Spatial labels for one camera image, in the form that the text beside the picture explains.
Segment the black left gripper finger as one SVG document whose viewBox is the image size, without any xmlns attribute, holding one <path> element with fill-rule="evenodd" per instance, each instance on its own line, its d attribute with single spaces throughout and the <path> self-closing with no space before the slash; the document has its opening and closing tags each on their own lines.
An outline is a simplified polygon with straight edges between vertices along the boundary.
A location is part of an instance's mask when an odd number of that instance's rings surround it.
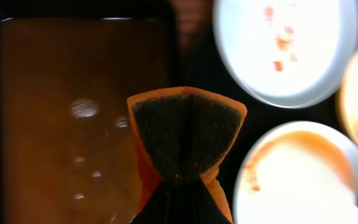
<svg viewBox="0 0 358 224">
<path fill-rule="evenodd" d="M 201 179 L 181 187 L 161 182 L 132 224 L 230 224 Z"/>
</svg>

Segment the orange green scrub sponge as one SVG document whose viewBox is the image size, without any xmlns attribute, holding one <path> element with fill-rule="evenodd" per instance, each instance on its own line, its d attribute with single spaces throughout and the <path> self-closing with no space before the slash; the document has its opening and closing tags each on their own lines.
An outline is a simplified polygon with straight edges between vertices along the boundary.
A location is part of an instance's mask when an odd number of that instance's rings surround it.
<svg viewBox="0 0 358 224">
<path fill-rule="evenodd" d="M 217 175 L 241 130 L 246 106 L 189 86 L 140 93 L 129 97 L 127 106 L 142 182 L 135 216 L 159 183 L 181 187 L 201 179 L 231 223 Z"/>
</svg>

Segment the light blue plate bottom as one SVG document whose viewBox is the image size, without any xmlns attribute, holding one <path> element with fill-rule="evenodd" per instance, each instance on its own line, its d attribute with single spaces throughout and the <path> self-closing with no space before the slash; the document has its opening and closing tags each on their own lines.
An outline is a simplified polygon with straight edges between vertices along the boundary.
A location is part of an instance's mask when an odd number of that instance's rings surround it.
<svg viewBox="0 0 358 224">
<path fill-rule="evenodd" d="M 239 170 L 236 223 L 358 223 L 358 147 L 329 126 L 292 121 L 265 133 Z"/>
</svg>

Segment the light blue plate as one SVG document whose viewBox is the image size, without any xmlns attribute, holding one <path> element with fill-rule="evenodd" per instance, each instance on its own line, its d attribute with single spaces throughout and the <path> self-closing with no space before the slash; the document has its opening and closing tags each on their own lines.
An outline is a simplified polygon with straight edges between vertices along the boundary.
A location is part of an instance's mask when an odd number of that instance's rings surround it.
<svg viewBox="0 0 358 224">
<path fill-rule="evenodd" d="M 215 0 L 213 32 L 225 68 L 246 93 L 307 108 L 342 85 L 358 48 L 358 0 Z"/>
<path fill-rule="evenodd" d="M 292 121 L 265 133 L 239 170 L 236 223 L 358 223 L 358 147 L 329 126 Z"/>
</svg>

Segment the light blue plate top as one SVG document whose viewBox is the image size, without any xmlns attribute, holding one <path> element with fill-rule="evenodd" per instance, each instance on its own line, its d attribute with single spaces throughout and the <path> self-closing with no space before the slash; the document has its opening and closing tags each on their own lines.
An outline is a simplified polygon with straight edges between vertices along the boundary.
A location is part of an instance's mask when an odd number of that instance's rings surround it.
<svg viewBox="0 0 358 224">
<path fill-rule="evenodd" d="M 307 108 L 342 85 L 358 48 L 358 0 L 215 0 L 213 32 L 225 68 L 246 93 Z"/>
</svg>

